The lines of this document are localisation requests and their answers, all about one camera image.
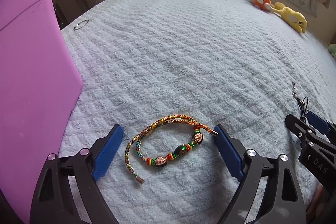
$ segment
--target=bed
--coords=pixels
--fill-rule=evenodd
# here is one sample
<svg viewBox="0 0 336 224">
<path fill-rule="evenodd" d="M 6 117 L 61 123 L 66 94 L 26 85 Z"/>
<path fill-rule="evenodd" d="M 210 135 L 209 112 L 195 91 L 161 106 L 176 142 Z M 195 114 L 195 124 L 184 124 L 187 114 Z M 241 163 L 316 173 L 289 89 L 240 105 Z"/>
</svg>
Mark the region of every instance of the bed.
<svg viewBox="0 0 336 224">
<path fill-rule="evenodd" d="M 299 115 L 292 81 L 299 97 L 309 97 L 310 110 L 336 121 L 336 63 L 309 31 L 298 34 L 249 0 L 106 0 L 62 35 L 83 90 L 59 156 L 90 147 L 115 123 L 124 128 L 124 140 L 97 183 L 120 224 L 217 223 L 238 186 L 210 136 L 161 170 L 143 165 L 132 150 L 130 161 L 146 182 L 133 179 L 123 160 L 128 141 L 173 113 L 211 128 L 221 123 L 260 155 L 288 155 L 309 204 L 317 180 L 298 162 L 298 139 L 284 125 L 287 114 Z M 165 155 L 189 134 L 182 125 L 159 129 L 143 142 L 145 156 Z M 265 183 L 247 220 L 256 216 Z M 82 219 L 90 222 L 71 184 Z"/>
</svg>

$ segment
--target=metal screw head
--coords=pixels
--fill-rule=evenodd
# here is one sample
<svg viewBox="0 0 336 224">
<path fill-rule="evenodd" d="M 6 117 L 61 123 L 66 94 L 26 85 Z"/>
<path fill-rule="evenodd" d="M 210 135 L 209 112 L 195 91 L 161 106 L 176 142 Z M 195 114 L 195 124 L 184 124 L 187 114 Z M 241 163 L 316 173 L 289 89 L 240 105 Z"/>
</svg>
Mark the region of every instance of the metal screw head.
<svg viewBox="0 0 336 224">
<path fill-rule="evenodd" d="M 249 150 L 247 150 L 247 154 L 251 157 L 254 157 L 257 154 L 257 152 L 254 151 L 253 149 L 249 149 Z"/>
<path fill-rule="evenodd" d="M 54 160 L 55 158 L 56 158 L 56 155 L 54 153 L 48 156 L 48 160 Z"/>
<path fill-rule="evenodd" d="M 280 155 L 280 159 L 283 161 L 287 161 L 288 157 L 285 154 Z"/>
<path fill-rule="evenodd" d="M 88 150 L 87 148 L 83 148 L 79 153 L 82 156 L 86 156 L 89 152 L 90 152 L 90 150 Z"/>
</svg>

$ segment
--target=orange plush toy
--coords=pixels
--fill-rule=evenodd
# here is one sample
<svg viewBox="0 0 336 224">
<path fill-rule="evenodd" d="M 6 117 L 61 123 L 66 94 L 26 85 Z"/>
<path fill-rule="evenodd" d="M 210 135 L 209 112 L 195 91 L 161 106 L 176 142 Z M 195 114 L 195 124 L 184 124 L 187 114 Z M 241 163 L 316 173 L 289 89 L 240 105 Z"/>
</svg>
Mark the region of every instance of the orange plush toy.
<svg viewBox="0 0 336 224">
<path fill-rule="evenodd" d="M 273 12 L 273 8 L 271 7 L 270 0 L 251 0 L 251 2 L 258 9 L 268 11 L 268 12 Z"/>
</svg>

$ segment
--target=braided cord bracelet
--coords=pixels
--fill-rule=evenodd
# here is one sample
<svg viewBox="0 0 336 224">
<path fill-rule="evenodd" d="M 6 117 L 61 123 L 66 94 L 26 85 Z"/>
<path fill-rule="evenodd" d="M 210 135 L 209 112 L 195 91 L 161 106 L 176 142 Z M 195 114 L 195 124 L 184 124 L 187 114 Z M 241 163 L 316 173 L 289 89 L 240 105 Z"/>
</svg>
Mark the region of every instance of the braided cord bracelet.
<svg viewBox="0 0 336 224">
<path fill-rule="evenodd" d="M 141 146 L 141 141 L 142 139 L 150 135 L 152 131 L 155 128 L 164 126 L 166 124 L 171 124 L 171 123 L 184 123 L 184 124 L 189 124 L 191 126 L 194 126 L 194 134 L 192 137 L 192 141 L 187 143 L 187 144 L 182 144 L 179 145 L 174 152 L 168 153 L 167 156 L 159 156 L 155 159 L 152 158 L 145 158 L 140 150 Z M 134 169 L 132 168 L 130 162 L 129 162 L 129 150 L 131 149 L 131 146 L 136 142 L 136 152 L 138 156 L 146 162 L 147 165 L 154 166 L 154 167 L 164 167 L 167 165 L 168 160 L 175 160 L 178 156 L 183 156 L 186 154 L 186 152 L 190 151 L 195 145 L 201 144 L 203 141 L 203 135 L 201 134 L 201 128 L 206 130 L 208 133 L 217 136 L 218 133 L 213 131 L 211 128 L 208 126 L 201 124 L 197 122 L 195 119 L 191 118 L 190 116 L 187 115 L 179 115 L 179 114 L 173 114 L 170 116 L 163 117 L 150 126 L 146 127 L 144 130 L 142 130 L 139 134 L 134 136 L 129 143 L 126 146 L 125 150 L 125 164 L 127 169 L 131 172 L 132 176 L 135 177 L 135 179 L 140 182 L 141 184 L 144 183 L 144 180 L 140 178 L 137 173 L 135 173 Z"/>
</svg>

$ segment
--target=chain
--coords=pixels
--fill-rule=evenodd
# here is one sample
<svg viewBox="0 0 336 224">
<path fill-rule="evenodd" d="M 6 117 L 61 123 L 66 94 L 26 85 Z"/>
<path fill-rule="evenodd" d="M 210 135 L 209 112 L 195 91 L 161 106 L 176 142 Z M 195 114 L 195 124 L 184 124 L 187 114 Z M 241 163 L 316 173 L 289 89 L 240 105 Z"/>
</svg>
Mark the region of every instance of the chain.
<svg viewBox="0 0 336 224">
<path fill-rule="evenodd" d="M 300 108 L 301 116 L 300 120 L 303 122 L 306 122 L 306 115 L 307 115 L 307 107 L 308 107 L 308 97 L 305 96 L 303 101 L 301 101 L 298 96 L 296 95 L 296 85 L 295 82 L 292 82 L 293 88 L 292 88 L 292 96 L 297 101 L 297 104 Z"/>
<path fill-rule="evenodd" d="M 295 88 L 296 88 L 295 82 L 292 82 L 292 85 L 293 85 L 293 88 L 292 88 L 292 96 L 296 99 L 296 98 L 297 98 L 297 95 L 296 95 L 296 92 L 295 92 Z"/>
</svg>

